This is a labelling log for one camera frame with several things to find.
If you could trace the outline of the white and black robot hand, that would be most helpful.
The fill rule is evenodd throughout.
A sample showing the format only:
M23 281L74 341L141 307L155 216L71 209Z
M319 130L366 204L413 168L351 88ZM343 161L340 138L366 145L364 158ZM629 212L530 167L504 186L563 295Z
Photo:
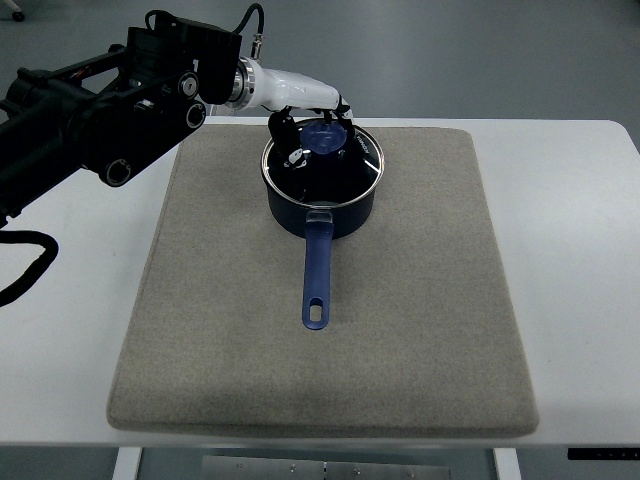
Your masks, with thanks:
M328 122L336 120L348 133L353 132L351 106L334 87L299 73L264 68L252 58L239 59L226 105L233 110L263 107L270 111L274 146L294 168L304 164L307 148L290 115L293 109L319 112Z

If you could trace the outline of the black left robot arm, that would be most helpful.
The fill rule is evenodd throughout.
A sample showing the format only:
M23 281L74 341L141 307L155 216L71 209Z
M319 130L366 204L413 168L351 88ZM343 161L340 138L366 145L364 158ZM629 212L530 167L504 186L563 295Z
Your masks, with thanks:
M1 108L1 222L80 169L120 187L231 100L251 4L224 30L151 10L124 45L56 71L21 68Z

